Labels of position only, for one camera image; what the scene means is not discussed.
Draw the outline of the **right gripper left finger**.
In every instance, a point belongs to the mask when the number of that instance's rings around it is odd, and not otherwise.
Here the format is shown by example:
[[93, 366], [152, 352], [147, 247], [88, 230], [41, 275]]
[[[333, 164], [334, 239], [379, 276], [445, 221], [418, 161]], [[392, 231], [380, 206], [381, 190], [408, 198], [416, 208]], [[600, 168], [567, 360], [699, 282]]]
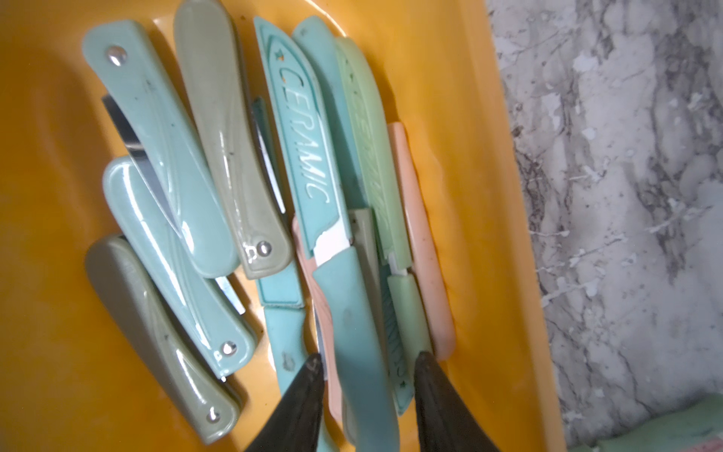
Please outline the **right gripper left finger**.
[[311, 354], [292, 380], [281, 401], [248, 452], [316, 451], [325, 392], [324, 365], [319, 353]]

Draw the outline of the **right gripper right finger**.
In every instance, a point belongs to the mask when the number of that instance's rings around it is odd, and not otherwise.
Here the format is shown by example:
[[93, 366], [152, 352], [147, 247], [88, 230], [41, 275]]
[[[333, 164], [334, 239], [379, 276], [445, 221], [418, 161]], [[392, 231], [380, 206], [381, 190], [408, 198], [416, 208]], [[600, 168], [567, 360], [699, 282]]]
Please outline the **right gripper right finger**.
[[500, 451], [431, 352], [417, 356], [413, 382], [421, 451]]

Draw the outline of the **teal ceramic sheathed knife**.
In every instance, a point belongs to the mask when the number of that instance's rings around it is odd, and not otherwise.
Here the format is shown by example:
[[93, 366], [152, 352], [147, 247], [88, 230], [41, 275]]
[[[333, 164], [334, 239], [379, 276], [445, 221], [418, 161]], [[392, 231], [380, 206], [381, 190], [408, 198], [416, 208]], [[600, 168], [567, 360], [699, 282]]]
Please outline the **teal ceramic sheathed knife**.
[[336, 162], [322, 88], [299, 45], [253, 20], [302, 248], [333, 318], [337, 375], [359, 451], [397, 451], [397, 414]]

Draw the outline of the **yellow plastic storage tray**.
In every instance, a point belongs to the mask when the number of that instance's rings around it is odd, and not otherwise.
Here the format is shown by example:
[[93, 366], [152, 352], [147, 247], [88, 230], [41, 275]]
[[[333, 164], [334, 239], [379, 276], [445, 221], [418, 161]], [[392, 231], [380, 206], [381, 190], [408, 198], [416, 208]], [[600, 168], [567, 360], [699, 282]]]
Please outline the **yellow plastic storage tray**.
[[[105, 165], [124, 152], [81, 51], [98, 24], [144, 24], [173, 79], [173, 1], [1, 5], [1, 447], [200, 451], [203, 445], [90, 287], [92, 242], [118, 227]], [[444, 370], [505, 451], [565, 439], [520, 178], [481, 1], [229, 1], [250, 86], [252, 19], [329, 19], [365, 52], [403, 122], [457, 332]]]

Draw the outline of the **green sheathed fruit knife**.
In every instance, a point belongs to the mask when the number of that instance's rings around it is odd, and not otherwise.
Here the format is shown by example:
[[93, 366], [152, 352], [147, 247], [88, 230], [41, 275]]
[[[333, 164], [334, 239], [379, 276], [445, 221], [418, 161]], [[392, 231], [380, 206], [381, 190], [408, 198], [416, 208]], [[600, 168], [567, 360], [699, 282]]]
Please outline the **green sheathed fruit knife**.
[[649, 420], [616, 438], [570, 451], [721, 451], [722, 395], [710, 395], [685, 410]]

